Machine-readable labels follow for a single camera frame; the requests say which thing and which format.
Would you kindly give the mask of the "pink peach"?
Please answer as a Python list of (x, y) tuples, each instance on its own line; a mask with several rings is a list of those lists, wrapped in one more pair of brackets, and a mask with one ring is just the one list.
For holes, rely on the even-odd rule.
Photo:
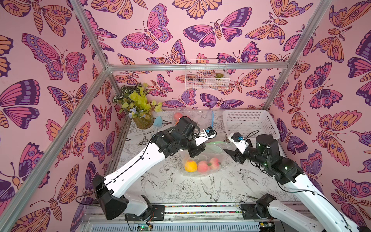
[(209, 160), (209, 167), (211, 170), (219, 170), (220, 165), (221, 165), (221, 161), (216, 157), (211, 158)]
[(174, 120), (175, 120), (175, 121), (179, 121), (182, 117), (183, 117), (183, 114), (180, 113), (180, 112), (176, 112), (176, 113), (174, 114)]
[(210, 171), (209, 163), (207, 161), (200, 161), (198, 164), (198, 172), (201, 174), (208, 173)]

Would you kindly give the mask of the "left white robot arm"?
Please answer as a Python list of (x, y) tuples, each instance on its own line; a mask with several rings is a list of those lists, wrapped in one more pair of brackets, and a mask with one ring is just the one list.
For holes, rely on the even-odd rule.
[(134, 158), (109, 175), (94, 177), (93, 193), (105, 218), (113, 220), (122, 214), (131, 214), (146, 220), (153, 214), (153, 206), (144, 195), (129, 194), (130, 186), (149, 169), (185, 150), (191, 157), (204, 152), (205, 142), (216, 137), (212, 127), (203, 130), (187, 116), (180, 118), (171, 128), (158, 131), (149, 140), (146, 147)]

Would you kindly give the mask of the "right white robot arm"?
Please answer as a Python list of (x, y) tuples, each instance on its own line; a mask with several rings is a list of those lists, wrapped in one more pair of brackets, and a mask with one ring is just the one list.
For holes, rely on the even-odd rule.
[(256, 201), (256, 213), (261, 218), (276, 218), (298, 232), (369, 232), (340, 212), (310, 181), (304, 171), (291, 159), (280, 154), (278, 141), (271, 134), (260, 134), (252, 143), (240, 133), (231, 133), (229, 141), (235, 150), (225, 152), (237, 163), (249, 160), (263, 173), (275, 180), (283, 191), (294, 194), (315, 217), (311, 218), (287, 207), (271, 194)]

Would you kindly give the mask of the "green printed zip bag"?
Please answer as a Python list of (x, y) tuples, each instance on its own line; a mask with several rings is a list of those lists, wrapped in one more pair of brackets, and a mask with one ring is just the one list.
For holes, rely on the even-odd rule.
[(217, 173), (230, 163), (224, 151), (227, 148), (232, 148), (232, 145), (227, 142), (210, 142), (206, 144), (204, 152), (193, 158), (187, 151), (182, 151), (180, 153), (183, 166), (182, 175), (204, 177)]

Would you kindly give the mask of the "yellow bell pepper toy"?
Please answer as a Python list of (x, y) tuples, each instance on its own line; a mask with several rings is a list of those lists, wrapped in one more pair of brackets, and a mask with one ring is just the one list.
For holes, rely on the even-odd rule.
[(186, 172), (188, 173), (194, 173), (194, 172), (197, 172), (198, 170), (198, 165), (195, 161), (193, 160), (188, 160), (185, 165), (184, 165), (184, 169)]

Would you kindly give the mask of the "clear blue-zipper zip bag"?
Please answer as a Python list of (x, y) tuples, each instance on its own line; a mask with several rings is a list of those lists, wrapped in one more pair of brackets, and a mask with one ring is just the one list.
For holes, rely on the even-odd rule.
[(178, 123), (178, 121), (174, 120), (174, 114), (176, 112), (180, 112), (183, 114), (183, 116), (190, 118), (197, 124), (197, 128), (195, 128), (195, 136), (198, 135), (200, 132), (202, 132), (207, 127), (214, 128), (214, 113), (211, 110), (198, 110), (196, 108), (192, 109), (176, 109), (173, 113), (172, 119), (175, 124)]

